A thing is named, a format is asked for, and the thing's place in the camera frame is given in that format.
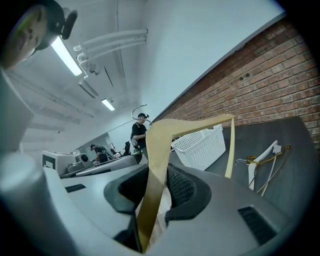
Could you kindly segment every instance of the dark gray tabletop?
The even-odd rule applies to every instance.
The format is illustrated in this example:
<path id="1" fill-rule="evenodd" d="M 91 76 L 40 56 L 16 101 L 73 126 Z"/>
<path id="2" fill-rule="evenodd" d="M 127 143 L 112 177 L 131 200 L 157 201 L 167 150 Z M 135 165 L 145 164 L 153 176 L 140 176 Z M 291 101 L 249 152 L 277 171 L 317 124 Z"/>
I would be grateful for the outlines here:
<path id="1" fill-rule="evenodd" d="M 230 127 L 223 129 L 223 136 L 226 151 L 205 172 L 225 175 L 230 148 Z M 282 149 L 285 145 L 290 145 L 291 149 L 284 164 L 270 181 L 263 198 L 289 217 L 298 218 L 306 209 L 318 185 L 320 172 L 315 146 L 299 117 L 236 126 L 234 159 L 258 157 L 276 140 Z M 283 159 L 283 155 L 277 157 L 273 171 Z M 171 154 L 170 162 L 181 164 L 175 152 Z M 272 164 L 273 161 L 266 162 L 257 168 L 255 191 L 268 180 Z M 239 162 L 238 166 L 233 166 L 232 179 L 248 187 L 248 167 L 245 163 Z"/>

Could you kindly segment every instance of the person bending over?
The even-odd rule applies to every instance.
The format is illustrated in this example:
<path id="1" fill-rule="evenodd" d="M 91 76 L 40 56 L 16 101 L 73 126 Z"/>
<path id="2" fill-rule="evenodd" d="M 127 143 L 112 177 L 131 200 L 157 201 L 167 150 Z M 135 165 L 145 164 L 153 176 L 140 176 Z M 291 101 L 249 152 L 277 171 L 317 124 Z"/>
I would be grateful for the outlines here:
<path id="1" fill-rule="evenodd" d="M 94 150 L 96 153 L 96 159 L 100 162 L 100 163 L 105 163 L 108 161 L 108 153 L 106 151 L 106 149 L 103 146 L 96 146 L 94 144 L 92 144 L 90 146 L 91 151 Z"/>
<path id="2" fill-rule="evenodd" d="M 132 126 L 131 136 L 137 141 L 139 148 L 148 159 L 147 144 L 146 144 L 146 133 L 147 128 L 144 126 L 144 122 L 147 116 L 144 113 L 138 115 L 138 120 Z"/>

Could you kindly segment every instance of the fluorescent light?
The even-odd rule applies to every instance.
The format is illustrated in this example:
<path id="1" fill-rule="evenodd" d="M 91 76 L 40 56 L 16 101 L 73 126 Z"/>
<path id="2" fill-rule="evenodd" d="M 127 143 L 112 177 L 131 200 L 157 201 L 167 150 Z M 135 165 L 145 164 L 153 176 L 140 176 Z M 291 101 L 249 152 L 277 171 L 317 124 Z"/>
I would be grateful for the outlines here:
<path id="1" fill-rule="evenodd" d="M 61 38 L 58 36 L 56 40 L 51 44 L 52 48 L 58 54 L 60 59 L 64 62 L 64 64 L 70 69 L 70 71 L 78 76 L 82 73 L 81 69 L 78 67 L 77 63 L 71 57 Z"/>
<path id="2" fill-rule="evenodd" d="M 113 106 L 111 106 L 111 104 L 109 103 L 109 101 L 107 101 L 106 99 L 101 100 L 101 102 L 111 111 L 114 111 L 115 108 Z"/>

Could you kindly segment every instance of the white plastic basket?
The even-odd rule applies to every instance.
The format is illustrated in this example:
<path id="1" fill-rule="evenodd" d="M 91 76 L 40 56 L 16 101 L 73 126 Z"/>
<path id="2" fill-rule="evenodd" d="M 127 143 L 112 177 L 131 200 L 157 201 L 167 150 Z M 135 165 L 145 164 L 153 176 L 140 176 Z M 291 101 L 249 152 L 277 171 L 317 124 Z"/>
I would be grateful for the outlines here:
<path id="1" fill-rule="evenodd" d="M 225 151 L 226 145 L 222 125 L 213 129 L 196 131 L 171 143 L 181 162 L 187 166 L 204 171 Z"/>

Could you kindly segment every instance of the wooden hanger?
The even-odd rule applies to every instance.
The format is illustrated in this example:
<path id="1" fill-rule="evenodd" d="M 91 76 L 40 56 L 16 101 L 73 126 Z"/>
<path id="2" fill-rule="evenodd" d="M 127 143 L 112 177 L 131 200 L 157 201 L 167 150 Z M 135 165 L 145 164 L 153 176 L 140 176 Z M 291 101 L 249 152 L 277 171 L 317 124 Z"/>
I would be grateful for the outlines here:
<path id="1" fill-rule="evenodd" d="M 231 120 L 231 137 L 225 177 L 231 178 L 235 158 L 234 115 L 222 114 L 200 121 L 163 119 L 155 122 L 147 132 L 146 147 L 149 156 L 149 175 L 144 198 L 137 216 L 138 235 L 142 252 L 147 249 L 164 190 L 170 156 L 171 141 L 174 136 L 182 136 Z"/>

